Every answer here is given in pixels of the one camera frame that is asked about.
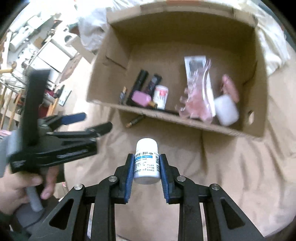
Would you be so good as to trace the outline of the person's left hand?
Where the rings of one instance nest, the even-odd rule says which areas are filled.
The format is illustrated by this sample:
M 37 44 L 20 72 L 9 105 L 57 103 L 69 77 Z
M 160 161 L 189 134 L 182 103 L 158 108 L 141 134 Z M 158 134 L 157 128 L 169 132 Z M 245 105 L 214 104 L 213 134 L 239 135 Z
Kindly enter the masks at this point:
M 10 166 L 6 166 L 4 176 L 1 177 L 1 212 L 12 215 L 22 204 L 29 203 L 26 193 L 27 187 L 35 187 L 45 182 L 41 193 L 43 200 L 53 196 L 55 185 L 59 173 L 59 167 L 50 167 L 43 179 L 38 174 L 27 172 L 12 173 Z

